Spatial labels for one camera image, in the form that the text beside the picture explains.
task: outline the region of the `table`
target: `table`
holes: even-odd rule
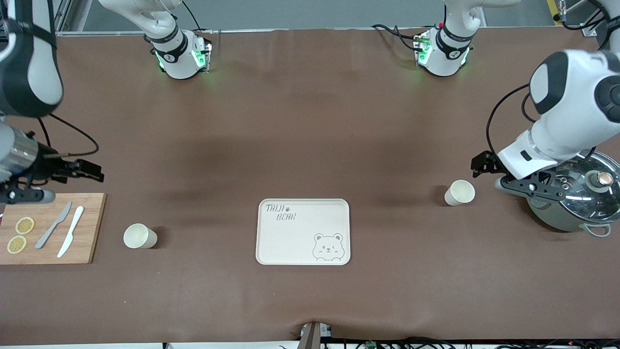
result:
[[[441,198],[471,178],[495,103],[593,39],[481,29],[449,78],[373,30],[214,40],[211,73],[175,81],[141,37],[59,39],[57,115],[100,142],[90,160],[106,178],[53,188],[105,192],[107,206],[91,265],[0,268],[0,344],[285,340],[311,320],[335,337],[620,337],[620,226],[604,239],[553,231],[491,174],[471,180],[471,205]],[[528,127],[520,102],[498,111],[496,148]],[[57,149],[90,147],[47,125]],[[619,146],[600,150],[618,159]],[[268,197],[347,200],[349,264],[258,264]],[[159,232],[154,249],[124,247],[135,222]]]

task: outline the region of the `pot handle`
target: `pot handle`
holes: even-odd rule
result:
[[[609,233],[611,233],[611,226],[609,224],[598,225],[598,224],[583,223],[583,224],[580,224],[579,227],[583,229],[584,232],[589,233],[590,235],[596,236],[596,237],[606,237],[606,236],[609,236]],[[599,235],[597,233],[594,233],[591,228],[605,228],[605,233]]]

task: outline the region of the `cutting board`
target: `cutting board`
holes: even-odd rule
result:
[[[37,250],[35,245],[52,223],[71,201],[71,210],[67,218],[54,229],[43,248]],[[49,204],[7,205],[0,224],[0,265],[17,264],[86,264],[92,261],[95,250],[99,224],[104,213],[104,193],[56,194],[56,199]],[[56,257],[60,246],[67,236],[73,215],[78,206],[84,206],[84,213],[73,232],[73,243],[61,257]],[[15,224],[22,217],[35,220],[35,228],[23,235],[27,239],[26,248],[11,255],[7,250],[9,240],[18,235]]]

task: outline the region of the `knife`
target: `knife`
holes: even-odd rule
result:
[[[56,257],[62,257],[64,253],[67,252],[67,250],[69,249],[69,246],[71,246],[71,242],[73,242],[73,230],[75,230],[76,226],[78,225],[77,222],[79,221],[80,217],[82,217],[82,212],[84,212],[84,206],[78,206],[76,209],[76,213],[73,215],[73,222],[71,222],[67,237],[64,238],[63,246],[60,248],[58,256]]]
[[[64,207],[63,211],[60,212],[60,215],[58,216],[58,218],[56,218],[56,222],[54,222],[51,225],[51,227],[47,230],[47,232],[45,232],[45,234],[43,234],[43,236],[39,239],[39,241],[37,241],[35,248],[43,248],[43,246],[47,242],[47,239],[50,238],[51,233],[54,231],[54,229],[56,229],[56,226],[60,224],[62,221],[64,221],[65,218],[67,218],[67,215],[69,214],[70,209],[71,209],[71,201],[67,202],[67,206]]]

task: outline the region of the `white paper cup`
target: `white paper cup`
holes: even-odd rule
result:
[[[470,182],[459,179],[452,183],[443,198],[450,206],[458,206],[471,202],[476,196],[476,190]]]
[[[146,225],[136,223],[125,230],[123,241],[129,248],[151,248],[157,242],[157,234]]]

